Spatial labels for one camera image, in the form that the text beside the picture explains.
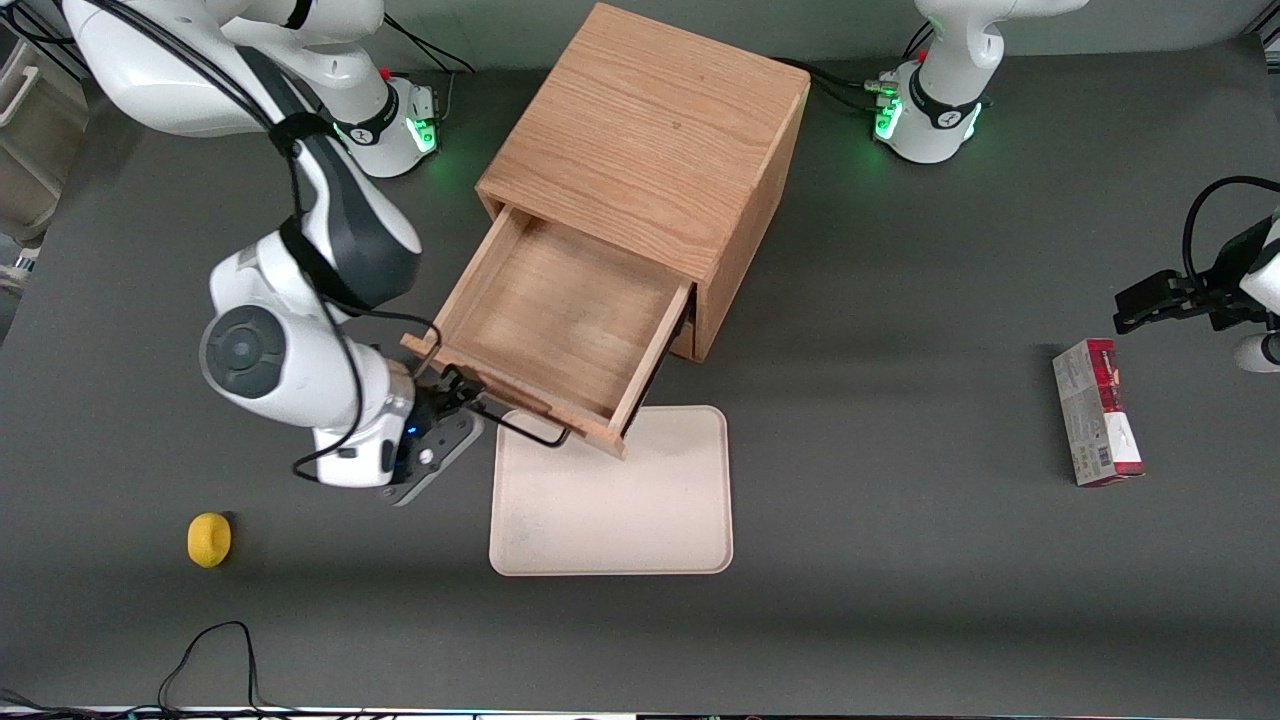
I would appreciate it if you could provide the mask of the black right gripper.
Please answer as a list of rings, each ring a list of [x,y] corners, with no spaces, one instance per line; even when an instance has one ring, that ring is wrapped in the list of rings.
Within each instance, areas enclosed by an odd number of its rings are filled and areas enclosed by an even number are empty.
[[[460,416],[468,411],[492,420],[483,396],[483,382],[468,368],[447,365],[439,375],[438,392],[412,383],[413,404],[399,439],[401,462],[444,462],[460,438]]]

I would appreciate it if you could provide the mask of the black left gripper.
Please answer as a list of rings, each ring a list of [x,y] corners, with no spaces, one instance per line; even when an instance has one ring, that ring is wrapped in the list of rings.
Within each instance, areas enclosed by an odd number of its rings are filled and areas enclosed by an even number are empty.
[[[1204,272],[1196,269],[1194,225],[1194,219],[1187,220],[1187,278],[1180,272],[1160,270],[1116,293],[1112,319],[1117,334],[1130,334],[1156,322],[1203,315],[1215,332],[1240,324],[1277,329],[1277,314],[1242,288],[1245,273],[1263,250],[1272,219],[1266,217],[1226,241]]]

